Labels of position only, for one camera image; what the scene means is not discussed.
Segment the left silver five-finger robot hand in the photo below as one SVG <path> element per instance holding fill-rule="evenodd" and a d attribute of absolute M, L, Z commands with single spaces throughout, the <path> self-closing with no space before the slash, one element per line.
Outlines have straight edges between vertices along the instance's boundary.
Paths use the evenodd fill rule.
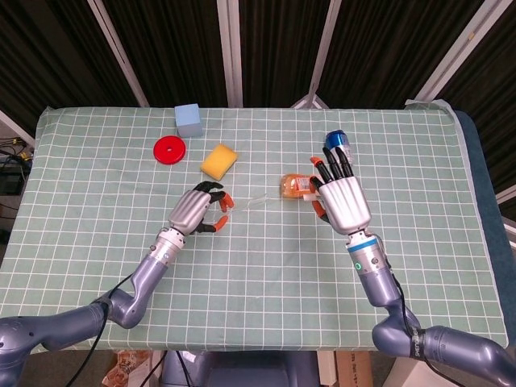
<path fill-rule="evenodd" d="M 224 213 L 216 223 L 204 223 L 206 212 L 217 202 Z M 202 181 L 186 191 L 169 215 L 169 225 L 185 236 L 193 233 L 215 233 L 227 223 L 226 212 L 235 206 L 230 194 L 223 191 L 223 185 L 215 181 Z"/>

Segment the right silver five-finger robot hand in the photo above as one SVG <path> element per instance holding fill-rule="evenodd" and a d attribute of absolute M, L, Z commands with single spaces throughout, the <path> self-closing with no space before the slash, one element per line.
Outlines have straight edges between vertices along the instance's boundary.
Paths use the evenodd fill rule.
<path fill-rule="evenodd" d="M 341 235 L 365 231 L 371 213 L 351 164 L 340 148 L 323 147 L 327 161 L 312 156 L 318 176 L 310 177 L 310 192 L 318 194 L 312 201 L 317 216 Z"/>

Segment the clear glass test tube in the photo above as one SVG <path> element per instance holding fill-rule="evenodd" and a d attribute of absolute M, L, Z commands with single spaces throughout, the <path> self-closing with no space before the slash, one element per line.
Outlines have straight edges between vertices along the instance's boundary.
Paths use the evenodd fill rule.
<path fill-rule="evenodd" d="M 266 194 L 253 198 L 235 198 L 234 206 L 230 208 L 229 211 L 233 213 L 258 210 L 265 205 L 267 200 L 268 197 Z"/>

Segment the orange drink plastic bottle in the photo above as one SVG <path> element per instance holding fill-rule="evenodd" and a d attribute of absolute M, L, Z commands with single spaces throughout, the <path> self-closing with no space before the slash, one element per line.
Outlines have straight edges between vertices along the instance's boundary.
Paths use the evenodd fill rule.
<path fill-rule="evenodd" d="M 310 184 L 313 175 L 285 174 L 280 182 L 280 194 L 287 199 L 303 199 L 304 194 L 318 194 Z"/>

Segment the red plastic disc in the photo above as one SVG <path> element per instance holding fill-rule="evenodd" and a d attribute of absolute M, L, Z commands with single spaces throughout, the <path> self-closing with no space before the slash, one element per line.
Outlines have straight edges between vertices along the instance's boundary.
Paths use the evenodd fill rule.
<path fill-rule="evenodd" d="M 185 142 L 175 135 L 158 139 L 153 147 L 153 155 L 161 164 L 176 164 L 184 158 L 185 153 Z"/>

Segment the blue and silver drink can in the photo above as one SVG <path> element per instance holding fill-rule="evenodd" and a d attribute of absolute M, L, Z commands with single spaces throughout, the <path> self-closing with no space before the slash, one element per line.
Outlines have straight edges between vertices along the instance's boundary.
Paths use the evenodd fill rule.
<path fill-rule="evenodd" d="M 335 149 L 340 148 L 347 157 L 349 164 L 353 165 L 352 147 L 349 143 L 347 135 L 342 130 L 336 130 L 327 133 L 325 146 L 334 155 L 336 160 L 339 160 L 339 157 Z"/>

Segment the green checked tablecloth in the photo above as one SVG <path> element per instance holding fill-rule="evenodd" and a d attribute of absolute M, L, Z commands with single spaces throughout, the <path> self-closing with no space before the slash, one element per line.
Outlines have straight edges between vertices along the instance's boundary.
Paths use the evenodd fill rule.
<path fill-rule="evenodd" d="M 218 233 L 190 236 L 137 327 L 109 324 L 102 348 L 370 348 L 386 315 L 369 304 L 345 238 L 280 179 L 311 174 L 326 134 L 350 139 L 370 231 L 384 242 L 406 302 L 441 325 L 508 344 L 464 134 L 442 102 L 402 110 L 221 109 L 167 166 L 152 154 L 173 109 L 46 109 L 0 264 L 0 318 L 53 315 L 91 303 L 133 272 L 181 195 L 204 180 L 219 144 L 235 198 L 266 194 Z"/>

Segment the light blue foam cube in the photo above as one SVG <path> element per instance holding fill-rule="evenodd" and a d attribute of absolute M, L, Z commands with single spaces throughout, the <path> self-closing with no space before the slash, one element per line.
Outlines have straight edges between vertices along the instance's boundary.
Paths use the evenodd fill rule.
<path fill-rule="evenodd" d="M 201 137 L 203 128 L 197 103 L 174 107 L 177 135 L 181 138 Z"/>

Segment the blue padded table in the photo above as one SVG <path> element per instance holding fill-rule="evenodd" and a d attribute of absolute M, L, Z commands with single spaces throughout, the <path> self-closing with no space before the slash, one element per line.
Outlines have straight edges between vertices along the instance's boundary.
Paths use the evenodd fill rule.
<path fill-rule="evenodd" d="M 476 203 L 503 313 L 508 345 L 516 347 L 516 257 L 504 228 L 475 123 L 463 111 L 458 110 L 456 116 L 464 134 Z"/>

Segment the dark brown curtain panel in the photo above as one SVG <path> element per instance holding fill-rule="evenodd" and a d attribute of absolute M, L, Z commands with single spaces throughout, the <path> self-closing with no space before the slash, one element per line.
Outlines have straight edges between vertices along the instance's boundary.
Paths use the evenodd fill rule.
<path fill-rule="evenodd" d="M 0 110 L 28 135 L 48 107 L 137 104 L 87 0 L 0 0 Z"/>
<path fill-rule="evenodd" d="M 399 109 L 483 0 L 342 0 L 317 95 L 338 109 Z"/>
<path fill-rule="evenodd" d="M 226 107 L 216 0 L 103 0 L 148 103 Z"/>
<path fill-rule="evenodd" d="M 496 193 L 516 184 L 516 0 L 439 98 L 472 118 Z"/>
<path fill-rule="evenodd" d="M 308 94 L 330 0 L 239 0 L 245 107 L 286 108 Z"/>

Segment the white box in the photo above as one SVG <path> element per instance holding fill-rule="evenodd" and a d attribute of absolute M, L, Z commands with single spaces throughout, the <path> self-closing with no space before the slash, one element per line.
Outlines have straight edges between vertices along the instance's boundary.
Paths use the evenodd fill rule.
<path fill-rule="evenodd" d="M 334 385 L 337 378 L 335 353 L 333 351 L 317 351 L 319 383 L 330 387 Z"/>

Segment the patterned snack bag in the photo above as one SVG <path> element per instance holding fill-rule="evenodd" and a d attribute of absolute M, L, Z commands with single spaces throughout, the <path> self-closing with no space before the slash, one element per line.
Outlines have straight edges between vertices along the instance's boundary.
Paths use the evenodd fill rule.
<path fill-rule="evenodd" d="M 116 364 L 102 380 L 103 387 L 128 387 L 129 375 L 152 358 L 149 350 L 122 350 L 116 352 Z"/>

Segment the brown cardboard box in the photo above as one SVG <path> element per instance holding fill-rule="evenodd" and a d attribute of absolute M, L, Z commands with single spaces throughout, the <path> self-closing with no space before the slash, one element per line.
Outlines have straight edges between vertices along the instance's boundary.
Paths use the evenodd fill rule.
<path fill-rule="evenodd" d="M 373 387 L 369 352 L 337 351 L 335 358 L 339 387 Z"/>

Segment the grey-blue robot torso base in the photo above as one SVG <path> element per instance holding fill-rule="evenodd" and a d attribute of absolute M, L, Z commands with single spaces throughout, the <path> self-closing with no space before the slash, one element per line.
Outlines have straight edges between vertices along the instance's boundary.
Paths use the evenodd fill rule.
<path fill-rule="evenodd" d="M 160 387 L 320 387 L 313 351 L 170 351 Z"/>

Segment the black equipment box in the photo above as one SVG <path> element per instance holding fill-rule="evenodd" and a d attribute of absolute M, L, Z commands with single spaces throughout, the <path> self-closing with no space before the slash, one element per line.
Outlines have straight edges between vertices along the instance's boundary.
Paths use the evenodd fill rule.
<path fill-rule="evenodd" d="M 27 181 L 22 170 L 5 169 L 0 171 L 0 196 L 19 196 Z"/>

